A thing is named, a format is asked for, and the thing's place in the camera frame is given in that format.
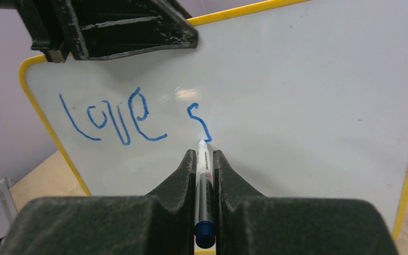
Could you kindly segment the blue whiteboard marker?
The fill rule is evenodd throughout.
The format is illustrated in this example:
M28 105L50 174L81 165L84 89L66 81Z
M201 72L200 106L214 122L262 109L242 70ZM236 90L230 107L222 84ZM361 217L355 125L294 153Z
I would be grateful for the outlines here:
M197 188L194 235L196 245L210 249L215 245L214 187L211 156L207 143L200 140L197 153Z

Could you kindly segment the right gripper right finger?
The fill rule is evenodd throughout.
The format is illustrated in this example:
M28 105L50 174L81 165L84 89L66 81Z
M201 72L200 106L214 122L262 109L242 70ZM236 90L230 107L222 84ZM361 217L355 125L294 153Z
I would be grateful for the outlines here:
M378 210L357 199L267 197L213 153L217 254L390 254Z

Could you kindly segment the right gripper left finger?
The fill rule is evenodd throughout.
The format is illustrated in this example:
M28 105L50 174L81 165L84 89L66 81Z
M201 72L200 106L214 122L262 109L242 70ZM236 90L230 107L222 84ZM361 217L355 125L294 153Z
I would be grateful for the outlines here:
M143 196L40 197L12 224L0 254L193 254L197 156Z

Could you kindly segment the yellow framed whiteboard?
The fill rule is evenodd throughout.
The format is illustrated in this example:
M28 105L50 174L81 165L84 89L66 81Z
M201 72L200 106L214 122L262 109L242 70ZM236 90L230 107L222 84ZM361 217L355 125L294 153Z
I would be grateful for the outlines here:
M267 197L369 202L397 254L408 1L265 1L191 22L195 49L21 64L24 92L88 196L146 195L204 140L214 179L220 150Z

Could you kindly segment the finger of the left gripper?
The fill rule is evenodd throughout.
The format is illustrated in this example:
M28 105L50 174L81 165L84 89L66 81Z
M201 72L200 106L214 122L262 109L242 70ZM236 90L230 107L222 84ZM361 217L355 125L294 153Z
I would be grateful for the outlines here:
M49 62L112 60L157 50L196 48L199 33L177 1L15 1L31 49Z

